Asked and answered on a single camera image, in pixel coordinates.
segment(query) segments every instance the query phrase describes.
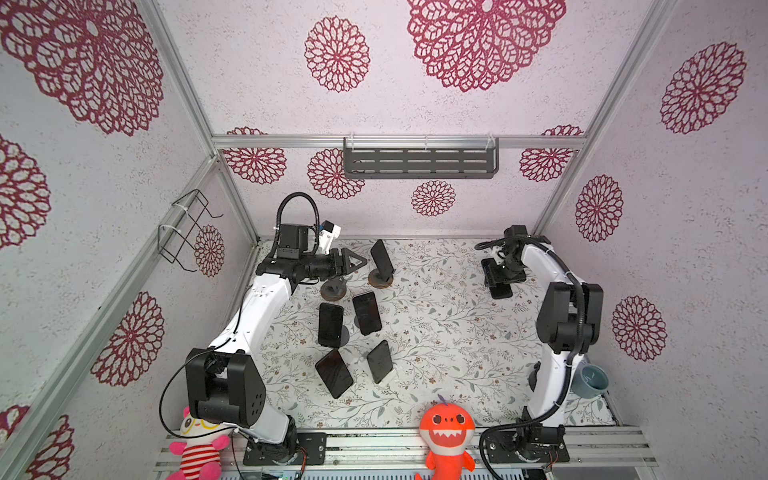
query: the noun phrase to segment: gray cup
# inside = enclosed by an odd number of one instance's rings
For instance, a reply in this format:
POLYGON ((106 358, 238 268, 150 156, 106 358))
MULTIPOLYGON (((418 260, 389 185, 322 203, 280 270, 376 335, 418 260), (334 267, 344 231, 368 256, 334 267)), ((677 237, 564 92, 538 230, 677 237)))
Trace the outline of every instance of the gray cup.
POLYGON ((602 368, 591 363, 576 368, 571 391, 582 399, 593 399, 608 389, 608 375, 602 368))

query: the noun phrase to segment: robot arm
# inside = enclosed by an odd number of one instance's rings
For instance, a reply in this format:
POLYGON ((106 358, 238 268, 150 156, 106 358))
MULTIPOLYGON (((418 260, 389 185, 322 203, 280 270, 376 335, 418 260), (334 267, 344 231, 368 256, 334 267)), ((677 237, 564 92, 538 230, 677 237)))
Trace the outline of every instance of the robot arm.
POLYGON ((309 226, 280 224, 279 220, 278 224, 273 249, 256 268, 240 309, 208 349, 190 351, 185 373, 193 417, 236 425, 260 442, 271 459, 285 462, 296 451, 296 426, 266 400, 266 387, 255 363, 261 342, 304 280, 348 275, 365 266, 367 260, 346 248, 341 252, 330 248, 341 231, 333 223, 326 221, 319 228, 316 250, 322 253, 317 254, 307 250, 309 226))
POLYGON ((547 453, 559 449, 563 443, 561 394, 564 389, 568 391, 572 373, 589 346, 598 340, 603 290, 567 271, 549 240, 528 235, 522 225, 505 230, 503 239, 480 243, 475 248, 492 249, 493 258, 483 260, 486 284, 492 295, 510 296, 508 285, 525 281, 525 267, 533 271, 542 286, 547 286, 536 319, 541 361, 528 378, 533 394, 521 418, 521 422, 530 425, 518 430, 515 447, 525 460, 548 458, 547 453), (578 300, 584 301, 581 324, 576 308, 578 300))

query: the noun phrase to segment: red flower pattern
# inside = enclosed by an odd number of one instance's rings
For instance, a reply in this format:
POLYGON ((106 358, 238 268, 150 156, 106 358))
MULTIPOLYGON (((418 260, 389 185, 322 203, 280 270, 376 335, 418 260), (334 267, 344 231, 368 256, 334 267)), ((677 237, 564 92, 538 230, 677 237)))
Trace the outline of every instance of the red flower pattern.
POLYGON ((148 371, 163 345, 164 322, 157 300, 140 292, 91 367, 99 383, 126 386, 148 371))
POLYGON ((725 41, 688 58, 672 75, 661 98, 661 121, 676 134, 688 134, 711 124, 739 92, 744 82, 744 52, 725 41))
POLYGON ((319 151, 310 159, 306 174, 315 190, 328 198, 350 198, 365 186, 365 180, 353 180, 344 174, 344 153, 338 148, 319 151))
POLYGON ((419 185, 411 196, 411 206, 421 215, 435 217, 444 214, 453 206, 456 192, 450 184, 430 180, 419 185))
POLYGON ((28 406, 14 405, 10 409, 0 412, 0 448, 8 441, 13 431, 16 430, 16 426, 28 411, 28 406))
POLYGON ((194 259, 205 276, 215 276, 224 265, 224 241, 213 225, 206 225, 194 241, 194 259))
POLYGON ((51 211, 50 196, 35 159, 0 135, 0 249, 35 236, 51 211))
POLYGON ((565 0, 408 0, 414 55, 445 87, 488 90, 549 43, 565 0))
MULTIPOLYGON (((573 125, 558 125, 546 130, 544 135, 581 135, 584 132, 573 125)), ((567 148, 528 148, 520 157, 523 176, 537 182, 560 177, 574 151, 567 148)))
MULTIPOLYGON (((256 128, 238 127, 230 135, 266 135, 256 128)), ((228 148, 221 152, 232 171, 255 184, 277 182, 286 173, 282 148, 228 148)))
POLYGON ((0 0, 0 35, 75 119, 130 136, 159 115, 163 71, 131 0, 0 0))
POLYGON ((346 18, 325 17, 317 22, 304 42, 306 66, 330 91, 348 91, 368 73, 366 37, 346 18))
POLYGON ((69 425, 69 415, 62 415, 56 430, 48 434, 40 452, 27 468, 27 480, 61 480, 69 472, 69 461, 74 452, 72 436, 74 428, 69 425))
POLYGON ((621 349, 636 360, 653 360, 667 346, 667 324, 661 312, 641 296, 620 301, 611 324, 621 349))
POLYGON ((591 242, 605 240, 619 226, 623 206, 619 183, 608 175, 597 175, 584 185, 578 196, 578 231, 591 242))

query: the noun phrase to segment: striped plush toy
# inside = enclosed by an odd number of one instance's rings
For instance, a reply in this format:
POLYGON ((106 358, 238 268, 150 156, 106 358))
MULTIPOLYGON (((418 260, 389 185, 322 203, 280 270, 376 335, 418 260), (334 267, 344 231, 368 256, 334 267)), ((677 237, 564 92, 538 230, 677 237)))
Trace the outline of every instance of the striped plush toy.
POLYGON ((216 423, 195 419, 190 415, 189 407, 185 408, 184 420, 181 422, 181 435, 190 437, 206 433, 210 435, 170 444, 170 452, 181 455, 181 470, 168 477, 168 480, 218 480, 221 476, 219 451, 230 445, 228 436, 215 434, 223 428, 216 423))

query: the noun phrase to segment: floral tablecloth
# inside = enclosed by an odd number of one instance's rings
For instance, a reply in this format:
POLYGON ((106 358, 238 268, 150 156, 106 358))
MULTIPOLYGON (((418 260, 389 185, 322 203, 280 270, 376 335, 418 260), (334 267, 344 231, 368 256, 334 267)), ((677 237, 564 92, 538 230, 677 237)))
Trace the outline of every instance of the floral tablecloth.
MULTIPOLYGON (((386 240, 395 266, 391 287, 367 283, 375 268, 373 240, 339 240, 368 258, 369 265, 349 278, 344 307, 349 343, 339 351, 355 379, 334 399, 315 370, 330 351, 317 343, 319 287, 299 286, 267 333, 257 367, 268 398, 296 419, 299 427, 413 427, 435 405, 438 394, 466 408, 479 425, 510 422, 531 390, 528 374, 540 343, 535 319, 544 296, 530 274, 512 286, 513 297, 493 300, 483 285, 477 240, 386 240), (363 336, 354 326, 352 297, 375 291, 381 331, 363 336), (389 341, 394 370, 376 385, 366 354, 389 341)), ((271 248, 262 245, 259 260, 271 248)), ((569 394, 568 425, 614 425, 602 397, 584 400, 569 394)))

